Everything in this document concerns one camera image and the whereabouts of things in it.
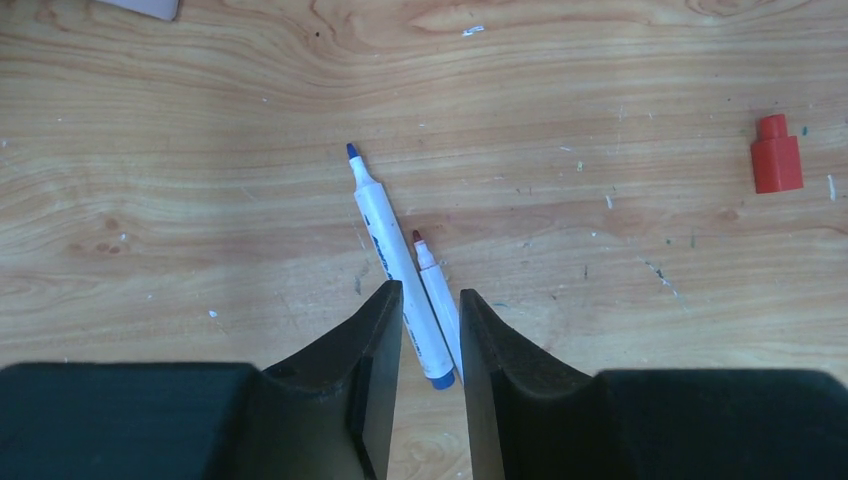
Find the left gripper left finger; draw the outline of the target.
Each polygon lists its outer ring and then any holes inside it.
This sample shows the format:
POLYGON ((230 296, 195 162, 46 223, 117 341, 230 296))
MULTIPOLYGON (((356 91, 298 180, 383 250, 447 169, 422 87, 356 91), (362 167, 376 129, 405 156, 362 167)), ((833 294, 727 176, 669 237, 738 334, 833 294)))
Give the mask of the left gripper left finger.
POLYGON ((403 293, 266 368, 30 362, 1 372, 5 479, 383 479, 403 293))

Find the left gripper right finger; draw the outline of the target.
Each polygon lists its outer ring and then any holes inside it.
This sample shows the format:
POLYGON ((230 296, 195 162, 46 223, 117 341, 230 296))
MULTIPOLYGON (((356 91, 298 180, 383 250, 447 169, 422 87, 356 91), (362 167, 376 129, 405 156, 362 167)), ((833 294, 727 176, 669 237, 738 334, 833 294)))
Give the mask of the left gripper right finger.
POLYGON ((460 294, 477 479, 843 479, 847 389, 808 369, 583 373, 460 294))

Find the clothes rack metal white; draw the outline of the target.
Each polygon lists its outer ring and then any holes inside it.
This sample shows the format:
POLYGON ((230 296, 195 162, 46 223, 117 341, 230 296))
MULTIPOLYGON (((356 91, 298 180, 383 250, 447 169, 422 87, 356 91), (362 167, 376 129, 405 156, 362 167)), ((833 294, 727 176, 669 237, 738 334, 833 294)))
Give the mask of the clothes rack metal white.
POLYGON ((163 21, 173 21, 178 14, 180 0, 99 0, 141 15, 163 21))

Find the white marker blue tip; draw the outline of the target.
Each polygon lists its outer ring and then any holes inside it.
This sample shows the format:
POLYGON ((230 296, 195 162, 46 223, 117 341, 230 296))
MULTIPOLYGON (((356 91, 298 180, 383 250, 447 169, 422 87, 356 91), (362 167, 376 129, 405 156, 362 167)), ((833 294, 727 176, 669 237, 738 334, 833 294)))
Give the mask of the white marker blue tip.
POLYGON ((355 179, 354 199, 378 260, 387 278, 402 284, 403 322, 423 374, 434 389, 448 389, 456 381, 454 361, 386 190, 370 175, 363 156, 354 144, 347 144, 346 151, 355 179))

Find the red pen cap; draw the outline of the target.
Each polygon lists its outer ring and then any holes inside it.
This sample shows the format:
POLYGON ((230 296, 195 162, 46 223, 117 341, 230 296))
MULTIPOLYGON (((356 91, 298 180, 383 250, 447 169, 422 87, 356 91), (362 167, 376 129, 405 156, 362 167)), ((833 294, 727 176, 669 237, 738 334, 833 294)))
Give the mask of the red pen cap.
POLYGON ((750 146, 755 192, 782 193, 804 187, 798 138, 789 134, 784 114, 757 122, 757 137, 750 146))

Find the white marker red tip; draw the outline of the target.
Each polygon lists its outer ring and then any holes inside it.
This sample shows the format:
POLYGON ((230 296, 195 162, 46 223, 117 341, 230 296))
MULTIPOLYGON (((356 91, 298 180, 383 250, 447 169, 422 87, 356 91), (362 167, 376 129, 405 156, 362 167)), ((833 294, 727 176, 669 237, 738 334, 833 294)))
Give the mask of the white marker red tip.
POLYGON ((412 239, 419 266, 419 275, 433 307, 455 369, 459 374, 460 382, 464 384, 465 372, 461 352, 459 312, 456 302, 450 292, 440 263, 430 251, 426 241, 418 230, 412 231, 412 239))

